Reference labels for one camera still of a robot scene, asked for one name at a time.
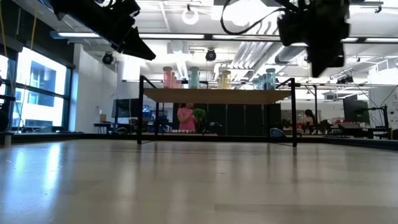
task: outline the computer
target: computer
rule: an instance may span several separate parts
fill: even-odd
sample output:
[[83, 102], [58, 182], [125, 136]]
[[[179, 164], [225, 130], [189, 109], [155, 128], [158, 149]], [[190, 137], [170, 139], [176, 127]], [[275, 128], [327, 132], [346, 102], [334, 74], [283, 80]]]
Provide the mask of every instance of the computer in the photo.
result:
[[343, 100], [345, 121], [370, 123], [368, 102], [361, 100]]

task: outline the woman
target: woman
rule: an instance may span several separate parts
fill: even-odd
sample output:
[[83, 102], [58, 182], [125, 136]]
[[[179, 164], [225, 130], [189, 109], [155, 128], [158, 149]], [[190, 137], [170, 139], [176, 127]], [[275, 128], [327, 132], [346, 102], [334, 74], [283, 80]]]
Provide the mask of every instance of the woman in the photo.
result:
[[193, 104], [182, 103], [177, 112], [178, 120], [180, 121], [180, 130], [194, 131], [195, 117], [193, 116]]
[[304, 122], [307, 124], [309, 123], [309, 125], [314, 125], [315, 124], [315, 116], [312, 113], [312, 110], [305, 110], [304, 111]]

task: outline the potted plant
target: potted plant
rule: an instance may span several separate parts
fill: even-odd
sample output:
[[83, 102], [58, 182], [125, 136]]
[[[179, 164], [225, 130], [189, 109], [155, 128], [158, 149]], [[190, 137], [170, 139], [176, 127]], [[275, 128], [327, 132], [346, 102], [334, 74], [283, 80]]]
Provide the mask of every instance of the potted plant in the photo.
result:
[[195, 129], [197, 133], [203, 133], [206, 127], [206, 111], [203, 109], [194, 109]]

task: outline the pink shirt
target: pink shirt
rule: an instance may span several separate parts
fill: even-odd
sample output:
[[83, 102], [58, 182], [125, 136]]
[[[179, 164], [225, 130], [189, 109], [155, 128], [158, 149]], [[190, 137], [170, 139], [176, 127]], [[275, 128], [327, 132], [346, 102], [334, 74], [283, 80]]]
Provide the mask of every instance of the pink shirt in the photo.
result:
[[[191, 109], [186, 109], [186, 108], [180, 108], [178, 109], [177, 116], [186, 116], [188, 114], [192, 114]], [[186, 120], [184, 123], [180, 123], [180, 130], [189, 130], [189, 131], [194, 131], [195, 130], [195, 117], [191, 115], [191, 117]]]

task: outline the wooden tabletop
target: wooden tabletop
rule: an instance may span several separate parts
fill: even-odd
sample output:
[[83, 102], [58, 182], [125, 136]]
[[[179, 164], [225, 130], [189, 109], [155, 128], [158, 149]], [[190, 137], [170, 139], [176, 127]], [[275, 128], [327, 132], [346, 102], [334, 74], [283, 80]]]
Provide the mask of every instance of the wooden tabletop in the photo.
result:
[[290, 91], [145, 88], [144, 94], [158, 103], [268, 105], [289, 97]]

